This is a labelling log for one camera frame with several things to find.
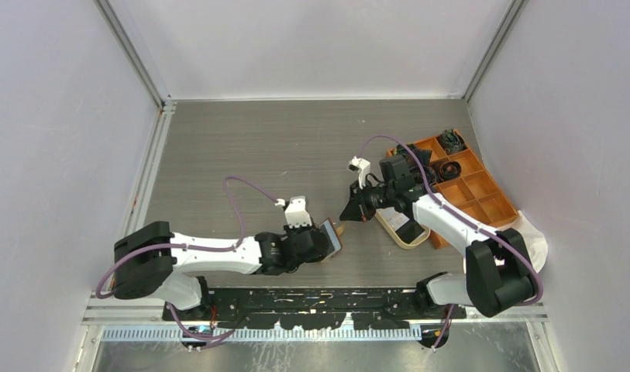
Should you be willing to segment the cream oval tray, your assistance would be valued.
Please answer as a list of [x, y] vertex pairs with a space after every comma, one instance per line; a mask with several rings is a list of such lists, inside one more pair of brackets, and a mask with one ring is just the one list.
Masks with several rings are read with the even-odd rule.
[[429, 238], [431, 234], [430, 228], [427, 226], [421, 226], [410, 218], [408, 218], [408, 222], [400, 229], [394, 231], [387, 225], [380, 215], [381, 211], [384, 209], [386, 208], [378, 209], [375, 217], [400, 248], [404, 250], [413, 250]]

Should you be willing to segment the brown leather card holder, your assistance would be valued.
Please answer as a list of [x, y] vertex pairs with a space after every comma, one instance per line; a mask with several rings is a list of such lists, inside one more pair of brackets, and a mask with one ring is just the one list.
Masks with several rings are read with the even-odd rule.
[[320, 263], [324, 263], [342, 251], [341, 231], [343, 231], [343, 226], [337, 227], [331, 219], [325, 219], [318, 227], [324, 232], [327, 242], [323, 258], [320, 260]]

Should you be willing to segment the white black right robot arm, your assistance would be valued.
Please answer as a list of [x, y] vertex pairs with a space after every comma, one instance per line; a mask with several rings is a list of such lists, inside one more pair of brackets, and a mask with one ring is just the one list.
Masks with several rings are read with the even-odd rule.
[[366, 222], [377, 210], [393, 208], [413, 226], [438, 233], [464, 258], [463, 275], [440, 273], [417, 283], [415, 302], [421, 315], [433, 319], [447, 305], [464, 305], [492, 317], [540, 299], [542, 283], [517, 229], [495, 229], [469, 216], [433, 191], [424, 172], [411, 172], [401, 155], [380, 162], [380, 180], [361, 157], [353, 157], [348, 168], [357, 179], [349, 187], [341, 221]]

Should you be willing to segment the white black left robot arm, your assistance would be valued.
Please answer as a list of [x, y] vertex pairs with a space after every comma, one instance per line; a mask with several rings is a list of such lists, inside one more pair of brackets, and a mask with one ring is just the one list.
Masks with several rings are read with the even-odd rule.
[[106, 277], [114, 281], [109, 292], [114, 298], [158, 298], [201, 320], [212, 310], [205, 272], [277, 276], [327, 260], [341, 249], [330, 222], [237, 240], [187, 236], [157, 221], [115, 243], [115, 263]]

